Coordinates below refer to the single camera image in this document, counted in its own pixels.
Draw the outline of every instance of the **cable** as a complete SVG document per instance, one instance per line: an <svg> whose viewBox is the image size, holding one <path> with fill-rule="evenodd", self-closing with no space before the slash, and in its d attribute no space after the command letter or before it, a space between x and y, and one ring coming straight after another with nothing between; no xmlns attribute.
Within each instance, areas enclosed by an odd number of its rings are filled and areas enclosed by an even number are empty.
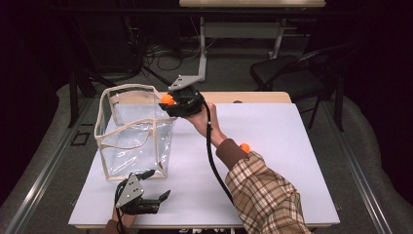
<svg viewBox="0 0 413 234"><path fill-rule="evenodd" d="M115 207L116 204L119 201L119 195L122 193L122 191L125 188L125 185L127 184L127 181L124 180L123 182L119 183L117 188L116 188L116 192L115 192ZM120 213L120 208L115 208L116 210L116 216L118 217L118 223L116 224L116 230L118 231L118 233L120 234L125 234L125 228L124 228L124 223L122 222L122 216Z"/></svg>
<svg viewBox="0 0 413 234"><path fill-rule="evenodd" d="M158 78L162 83L166 84L167 86L171 86L172 82L170 82L169 80L165 79L164 77L158 75L157 73L155 73L153 70L151 70L149 67L147 66L142 66L142 68L146 71L148 71L149 73L151 73L153 76L155 76L156 78Z"/></svg>
<svg viewBox="0 0 413 234"><path fill-rule="evenodd" d="M139 70L132 70L128 74L126 74L125 76L115 77L115 78L106 78L106 79L116 83L116 82L120 82L120 81L129 80L129 79L133 78L134 76L137 76L139 74L139 72L140 72Z"/></svg>
<svg viewBox="0 0 413 234"><path fill-rule="evenodd" d="M164 71L176 70L176 69L179 68L179 66L182 64L182 57L181 57L181 55L176 55L176 56L177 56L177 58L179 59L178 65L177 65L176 67L173 67L173 68L163 68L163 67L161 67L161 58L166 57L166 55L159 56L158 59L157 59L156 64L157 64L157 66L158 66L161 70L164 70Z"/></svg>
<svg viewBox="0 0 413 234"><path fill-rule="evenodd" d="M210 167L212 168L213 173L215 174L216 179L218 179L219 184L221 185L222 189L224 189L225 193L227 194L228 198L230 199L231 203L234 204L234 201L232 199L232 195L230 191L228 190L227 186L225 185L224 181L222 181L222 178L219 176L218 170L215 167L215 163L213 162L212 158L212 150L210 148L210 132L212 130L211 123L210 123L210 111L209 107L207 106L207 102L204 101L204 106L206 107L206 116L207 116L207 124L206 124L206 150L207 150L207 157L209 159L209 164Z"/></svg>

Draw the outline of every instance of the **hand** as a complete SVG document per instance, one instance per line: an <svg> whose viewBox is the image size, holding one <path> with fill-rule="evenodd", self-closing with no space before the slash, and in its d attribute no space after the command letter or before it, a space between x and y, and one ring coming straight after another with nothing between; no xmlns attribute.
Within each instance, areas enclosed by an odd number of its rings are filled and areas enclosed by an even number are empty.
<svg viewBox="0 0 413 234"><path fill-rule="evenodd" d="M218 117L216 114L216 106L213 103L207 103L209 112L210 112L210 123L212 131L210 133L211 143L218 147L224 139L227 137L221 132L218 123ZM198 114L193 114L191 116L186 117L191 124L194 125L195 129L200 133L202 136L207 137L207 109L203 105L201 107L201 112Z"/></svg>
<svg viewBox="0 0 413 234"><path fill-rule="evenodd" d="M118 215L116 214L116 208L113 208L112 212L112 219L115 221L119 221ZM125 227L131 228L136 221L136 214L135 215L130 215L130 214L124 214L122 215L122 224L124 224Z"/></svg>

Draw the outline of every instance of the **metal bracket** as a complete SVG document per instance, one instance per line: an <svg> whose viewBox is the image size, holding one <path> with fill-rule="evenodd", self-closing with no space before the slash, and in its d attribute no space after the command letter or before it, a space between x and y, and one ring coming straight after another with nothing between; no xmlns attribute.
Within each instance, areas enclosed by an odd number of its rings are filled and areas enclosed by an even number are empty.
<svg viewBox="0 0 413 234"><path fill-rule="evenodd" d="M143 192L144 192L143 187L142 185L140 185L140 182L137 176L135 175L130 176L121 194L121 197L119 197L119 200L116 203L116 207L120 208L124 206L125 204L133 201L133 199L142 196Z"/></svg>
<svg viewBox="0 0 413 234"><path fill-rule="evenodd" d="M178 78L168 87L169 91L182 90L185 87L188 87L192 84L195 84L199 81L202 81L203 77L201 76L181 76L178 75Z"/></svg>

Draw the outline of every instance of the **white table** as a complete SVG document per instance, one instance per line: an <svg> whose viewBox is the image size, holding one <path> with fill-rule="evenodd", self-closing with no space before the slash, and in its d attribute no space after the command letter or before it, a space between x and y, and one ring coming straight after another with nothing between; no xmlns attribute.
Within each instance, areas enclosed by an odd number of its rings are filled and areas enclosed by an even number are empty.
<svg viewBox="0 0 413 234"><path fill-rule="evenodd" d="M179 0L183 8L322 8L324 0ZM205 81L207 78L206 37L212 38L274 38L274 49L269 53L275 59L279 53L282 37L287 26L286 19L277 22L205 22L200 23L200 66L193 79Z"/></svg>
<svg viewBox="0 0 413 234"><path fill-rule="evenodd" d="M309 227L326 227L340 220L319 169L299 112L292 103L217 104L220 125L228 137L247 142L267 165L291 181L302 196ZM216 158L221 177L225 166ZM102 228L110 219L116 186L106 181L96 152L85 186L69 224ZM229 228L242 222L220 187L207 160L206 140L184 119L173 127L169 177L142 181L144 198L171 190L157 214L140 215L138 228Z"/></svg>

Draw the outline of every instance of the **tabletop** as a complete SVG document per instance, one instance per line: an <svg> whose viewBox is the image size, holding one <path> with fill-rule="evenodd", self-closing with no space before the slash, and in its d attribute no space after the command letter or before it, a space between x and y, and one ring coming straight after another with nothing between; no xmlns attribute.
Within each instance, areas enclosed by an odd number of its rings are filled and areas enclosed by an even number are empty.
<svg viewBox="0 0 413 234"><path fill-rule="evenodd" d="M180 0L181 7L205 8L318 8L324 7L324 0Z"/></svg>
<svg viewBox="0 0 413 234"><path fill-rule="evenodd" d="M228 137L239 143L247 142L252 150L263 155L270 168L296 186L302 196L303 215L309 227L340 222L299 112L295 104L288 101L286 93L202 94L206 101L216 103L221 129ZM233 104L234 100L243 103ZM209 166L206 140L184 119L178 118L174 124L169 156L169 176L143 180L142 186L146 199L157 198L167 190L170 195L157 214L140 215L135 227L243 226ZM224 178L228 170L215 159L216 168ZM78 228L103 228L111 217L114 192L119 182L105 179L97 151L69 224Z"/></svg>

